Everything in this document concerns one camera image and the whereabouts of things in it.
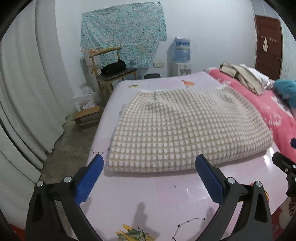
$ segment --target blue stuffed toy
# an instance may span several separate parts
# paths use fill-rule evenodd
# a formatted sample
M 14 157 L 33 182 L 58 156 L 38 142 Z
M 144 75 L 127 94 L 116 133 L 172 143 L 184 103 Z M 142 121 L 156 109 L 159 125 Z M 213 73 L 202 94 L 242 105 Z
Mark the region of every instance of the blue stuffed toy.
M 273 84 L 273 90 L 282 96 L 290 108 L 296 109 L 296 80 L 277 80 Z

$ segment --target dark chair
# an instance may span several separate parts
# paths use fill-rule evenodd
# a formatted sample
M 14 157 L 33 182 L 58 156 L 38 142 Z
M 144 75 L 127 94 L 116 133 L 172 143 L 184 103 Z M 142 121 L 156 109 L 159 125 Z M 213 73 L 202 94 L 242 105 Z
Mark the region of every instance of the dark chair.
M 161 78 L 160 74 L 146 74 L 144 76 L 144 79 L 156 79 L 156 78 Z

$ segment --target metal screw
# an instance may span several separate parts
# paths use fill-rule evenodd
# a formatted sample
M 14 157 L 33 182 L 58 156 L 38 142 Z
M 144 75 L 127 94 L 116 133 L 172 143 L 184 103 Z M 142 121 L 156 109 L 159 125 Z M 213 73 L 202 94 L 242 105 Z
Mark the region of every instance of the metal screw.
M 255 184 L 256 184 L 257 187 L 262 187 L 262 183 L 259 182 L 259 181 L 256 181 Z
M 233 177 L 229 177 L 227 178 L 227 181 L 231 184 L 234 184 L 235 183 L 235 179 Z
M 72 177 L 65 177 L 64 182 L 69 183 L 72 181 Z
M 37 187 L 41 187 L 43 185 L 43 181 L 37 182 Z

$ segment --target door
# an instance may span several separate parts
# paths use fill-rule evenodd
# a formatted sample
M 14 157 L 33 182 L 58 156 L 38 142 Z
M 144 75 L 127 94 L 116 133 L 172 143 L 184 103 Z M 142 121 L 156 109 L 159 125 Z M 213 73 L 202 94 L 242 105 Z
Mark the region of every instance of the door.
M 266 16 L 255 16 L 257 29 L 257 57 L 255 68 L 272 80 L 281 72 L 282 32 L 280 21 Z M 267 52 L 263 49 L 267 40 Z

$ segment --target floral print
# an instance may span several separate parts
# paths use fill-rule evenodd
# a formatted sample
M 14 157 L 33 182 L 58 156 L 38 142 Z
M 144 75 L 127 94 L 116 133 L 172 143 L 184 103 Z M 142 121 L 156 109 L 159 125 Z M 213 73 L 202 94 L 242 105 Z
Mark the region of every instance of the floral print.
M 167 39 L 160 2 L 134 3 L 82 14 L 81 51 L 121 46 L 120 58 L 148 68 L 159 41 Z M 117 60 L 115 51 L 100 55 L 102 66 Z

